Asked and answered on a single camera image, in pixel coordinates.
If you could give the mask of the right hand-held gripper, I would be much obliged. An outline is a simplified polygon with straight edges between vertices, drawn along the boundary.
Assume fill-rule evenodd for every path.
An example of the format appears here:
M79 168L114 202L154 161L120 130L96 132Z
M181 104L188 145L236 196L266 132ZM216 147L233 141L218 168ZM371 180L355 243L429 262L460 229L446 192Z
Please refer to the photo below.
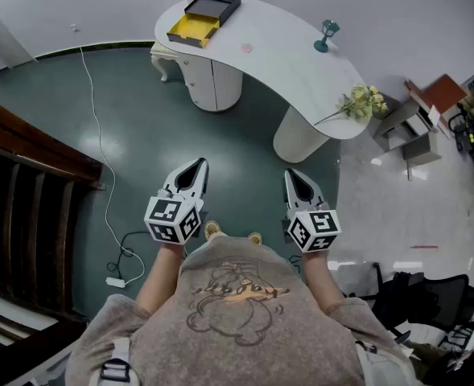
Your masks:
M336 210L329 208L318 184L296 169L283 175L286 218L282 232L286 243L293 243L302 253L329 250L341 234Z

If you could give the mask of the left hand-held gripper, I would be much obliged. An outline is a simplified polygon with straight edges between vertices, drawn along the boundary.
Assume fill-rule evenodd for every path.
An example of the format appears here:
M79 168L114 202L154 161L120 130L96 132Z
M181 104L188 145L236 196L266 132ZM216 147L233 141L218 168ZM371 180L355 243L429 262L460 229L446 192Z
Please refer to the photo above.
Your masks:
M166 188L150 198L144 222L151 237L166 244L186 244L201 225L202 196L208 185L209 164L194 159L173 170Z

